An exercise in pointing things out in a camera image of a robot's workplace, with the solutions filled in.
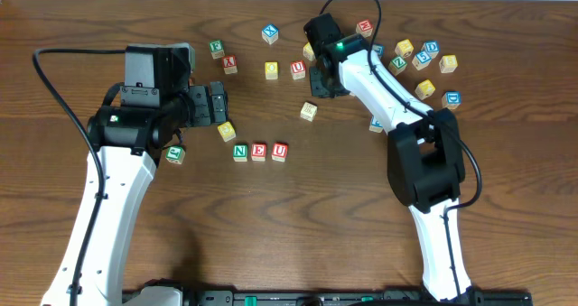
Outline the green N block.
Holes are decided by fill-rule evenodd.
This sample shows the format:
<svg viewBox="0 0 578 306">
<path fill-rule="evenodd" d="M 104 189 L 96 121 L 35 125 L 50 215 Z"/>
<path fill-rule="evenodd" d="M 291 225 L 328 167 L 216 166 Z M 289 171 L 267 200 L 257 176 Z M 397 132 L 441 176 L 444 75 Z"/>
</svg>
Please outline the green N block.
<svg viewBox="0 0 578 306">
<path fill-rule="evenodd" d="M 233 150 L 233 159 L 235 162 L 247 162 L 248 146 L 246 144 L 235 144 Z"/>
</svg>

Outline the red E block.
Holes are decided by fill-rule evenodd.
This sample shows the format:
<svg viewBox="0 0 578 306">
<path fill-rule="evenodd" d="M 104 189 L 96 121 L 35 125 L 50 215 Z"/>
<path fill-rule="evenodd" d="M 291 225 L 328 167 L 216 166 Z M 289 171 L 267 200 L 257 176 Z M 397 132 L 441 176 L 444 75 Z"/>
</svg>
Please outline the red E block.
<svg viewBox="0 0 578 306">
<path fill-rule="evenodd" d="M 264 162 L 266 160 L 266 144 L 253 143 L 251 146 L 251 159 L 254 162 Z"/>
</svg>

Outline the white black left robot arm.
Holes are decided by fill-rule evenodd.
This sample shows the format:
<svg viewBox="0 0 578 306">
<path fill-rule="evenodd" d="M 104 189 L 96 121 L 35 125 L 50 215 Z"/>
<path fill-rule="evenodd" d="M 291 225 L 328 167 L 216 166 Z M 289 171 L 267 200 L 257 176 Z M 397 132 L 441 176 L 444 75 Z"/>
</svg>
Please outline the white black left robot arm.
<svg viewBox="0 0 578 306">
<path fill-rule="evenodd" d="M 159 161 L 180 164 L 170 145 L 181 129 L 222 124 L 228 98 L 221 82 L 183 88 L 161 107 L 113 106 L 122 83 L 109 89 L 89 121 L 87 178 L 70 241 L 44 305 L 122 305 L 127 253 L 143 197 Z"/>
</svg>

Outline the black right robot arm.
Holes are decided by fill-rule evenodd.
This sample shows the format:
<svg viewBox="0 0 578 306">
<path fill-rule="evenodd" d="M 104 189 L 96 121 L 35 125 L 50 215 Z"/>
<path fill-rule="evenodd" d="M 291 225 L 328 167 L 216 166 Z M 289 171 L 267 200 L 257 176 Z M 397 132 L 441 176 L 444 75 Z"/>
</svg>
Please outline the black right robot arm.
<svg viewBox="0 0 578 306">
<path fill-rule="evenodd" d="M 471 287 L 461 256 L 457 214 L 471 151 L 454 114 L 434 111 L 409 94 L 361 35 L 311 35 L 316 64 L 312 94 L 354 94 L 387 134 L 387 180 L 414 219 L 424 260 L 423 284 L 437 301 L 455 301 Z"/>
</svg>

